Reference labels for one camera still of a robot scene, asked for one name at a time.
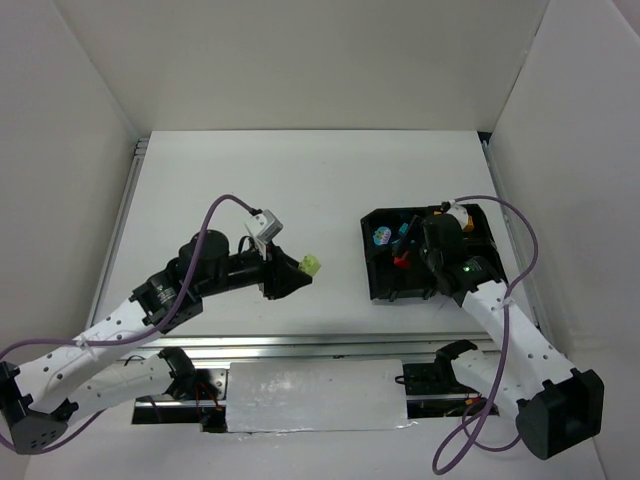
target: black box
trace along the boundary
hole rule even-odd
[[[464,207],[473,219],[474,228],[464,233],[469,255],[485,257],[506,281],[504,268],[493,241],[493,235],[487,217],[479,205],[465,204]],[[396,298],[430,298],[436,291],[436,279],[419,260],[417,251],[421,245],[415,245],[410,251],[409,268],[399,268],[394,264],[392,242],[399,238],[403,224],[411,223],[414,215],[427,217],[440,211],[440,206],[416,208],[378,208],[360,220],[364,256],[369,278],[369,296],[371,300],[389,300]],[[378,246],[373,236],[380,227],[388,227],[392,236],[389,243]]]

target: red object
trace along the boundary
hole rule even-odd
[[[393,264],[396,267],[409,268],[411,264],[407,260],[407,255],[409,255],[409,252],[404,252],[404,255],[402,255],[401,257],[394,257]]]

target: cable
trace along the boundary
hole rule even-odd
[[[484,402],[486,399],[482,398],[480,399],[481,402]],[[473,422],[475,422],[478,418],[480,418],[480,414],[482,412],[478,412],[476,413],[473,417],[467,419],[467,415],[469,415],[469,412],[471,411],[471,409],[473,407],[475,407],[477,405],[478,402],[476,403],[472,403],[471,405],[469,405],[464,413],[462,414],[462,426],[464,428],[464,433],[467,436],[467,438],[471,437],[471,434],[469,433],[469,430],[467,429],[467,427],[472,424]],[[478,442],[477,440],[474,442],[474,445],[476,447],[478,447],[481,450],[485,450],[487,452],[494,452],[494,453],[498,453],[498,452],[506,452],[507,450],[512,449],[513,447],[515,447],[518,442],[521,440],[520,435],[516,435],[516,438],[509,444],[505,445],[504,447],[488,447],[487,445],[483,445],[482,443]]]
[[[150,335],[153,335],[154,333],[161,331],[173,319],[176,313],[178,313],[178,309],[180,308],[182,301],[186,297],[189,286],[191,285],[191,280],[193,279],[193,275],[195,274],[196,265],[198,263],[198,258],[200,257],[200,252],[202,251],[202,246],[204,244],[204,239],[206,237],[206,232],[209,226],[209,222],[211,221],[211,217],[213,217],[213,214],[215,213],[218,206],[225,200],[231,200],[237,203],[242,208],[247,210],[249,213],[256,211],[255,209],[251,208],[247,203],[243,202],[238,197],[231,194],[221,195],[220,197],[218,197],[213,201],[213,203],[209,207],[209,210],[207,210],[207,214],[205,215],[204,220],[202,221],[202,226],[200,227],[200,232],[198,233],[198,239],[196,240],[196,246],[193,249],[193,257],[191,258],[191,263],[189,263],[189,268],[187,269],[187,274],[184,277],[182,287],[180,288],[180,292],[178,293],[178,296],[176,297],[175,302],[173,303],[173,305],[171,306],[167,314],[164,316],[164,318],[160,321],[160,323],[158,323],[154,327],[150,328],[149,330],[139,335],[135,335],[133,337],[125,338],[122,340],[100,340],[100,341],[88,340],[86,341],[86,344],[88,346],[113,347],[113,346],[121,346],[121,345],[128,345],[131,343],[137,343],[149,337]],[[65,340],[65,339],[59,339],[59,338],[32,338],[28,340],[21,340],[12,345],[9,345],[7,348],[2,350],[0,352],[0,361],[3,360],[4,357],[6,357],[12,351],[17,350],[18,348],[27,347],[30,345],[58,345],[58,346],[75,347],[76,342],[74,342],[73,340]],[[78,436],[82,431],[84,431],[84,429],[87,428],[96,418],[98,418],[98,415],[99,414],[96,414],[93,417],[91,417],[89,420],[87,420],[87,422],[84,425],[82,425],[82,427],[80,427],[76,432],[74,432],[74,434],[70,436],[69,439],[55,445],[54,446],[55,448],[51,447],[51,449],[43,449],[41,453],[47,453],[49,451],[52,451],[53,449],[60,448],[62,445],[66,445],[69,441],[71,441],[76,436]],[[2,434],[0,434],[0,444],[2,444],[4,447],[9,448],[10,450],[15,451],[11,442],[9,442],[6,438],[4,438]]]
[[[538,262],[538,237],[536,236],[536,233],[533,230],[531,223],[529,223],[529,220],[527,220],[527,218],[524,216],[524,214],[520,210],[518,210],[515,206],[511,205],[509,202],[491,195],[469,195],[469,196],[455,199],[456,202],[465,202],[468,200],[490,200],[507,207],[509,210],[515,213],[520,218],[520,220],[522,220],[525,227],[527,227],[529,234],[531,235],[531,240],[533,242],[533,255],[531,257],[531,263],[529,263],[529,266],[525,268],[525,270],[520,275],[518,275],[516,279],[507,287],[507,291],[504,294],[504,299],[507,299],[511,295],[511,292],[513,291],[513,289],[527,275],[531,273],[531,271],[533,270],[533,267],[535,267],[536,263]],[[502,380],[502,375],[504,374],[505,365],[507,363],[507,350],[509,347],[509,305],[505,303],[503,310],[504,310],[504,332],[502,335],[502,351],[500,353],[500,360],[498,361],[498,368],[496,369],[496,378],[493,381],[493,385],[491,386],[491,390],[489,392],[489,396],[487,397],[487,401],[483,409],[480,412],[478,412],[476,415],[474,415],[474,417],[472,417],[472,418],[477,417],[478,423],[473,429],[473,432],[471,432],[471,434],[469,435],[469,438],[467,439],[466,443],[462,446],[460,451],[453,457],[453,459],[442,468],[438,467],[438,460],[440,460],[440,455],[442,455],[442,452],[444,451],[444,449],[451,442],[451,440],[453,440],[456,437],[456,435],[458,435],[458,433],[460,433],[465,429],[468,423],[471,423],[471,421],[475,421],[475,420],[470,420],[468,423],[462,422],[460,426],[453,429],[453,431],[449,435],[447,435],[447,437],[442,441],[440,446],[437,448],[436,453],[433,456],[433,461],[431,463],[431,468],[433,470],[433,473],[435,473],[436,475],[444,475],[445,473],[450,472],[456,465],[458,465],[458,463],[462,461],[462,459],[467,455],[469,450],[471,450],[471,447],[473,447],[473,445],[476,444],[476,440],[478,439],[478,436],[482,431],[482,427],[484,427],[484,424],[487,421],[487,418],[489,418],[489,413],[491,412],[491,408],[494,405],[496,395],[498,394],[500,381]]]

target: white wall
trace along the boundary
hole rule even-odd
[[[604,380],[610,479],[640,476],[639,85],[640,39],[611,2],[552,0],[490,144],[540,236],[548,328]]]
[[[84,325],[133,142],[45,1],[0,2],[0,112],[2,348]],[[0,476],[26,460],[0,447]]]
[[[143,133],[492,130],[548,0],[56,0]]]

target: white tabletop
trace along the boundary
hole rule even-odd
[[[443,297],[371,302],[360,231],[360,219],[376,208],[495,194],[475,132],[154,132],[98,318],[163,269],[223,193],[274,212],[285,225],[276,243],[294,258],[313,253],[322,269],[312,286],[282,300],[267,301],[257,287],[210,297],[205,312],[172,336],[481,331]],[[482,208],[514,278],[501,211],[491,203]],[[234,248],[245,218],[239,207],[223,204],[211,227]]]

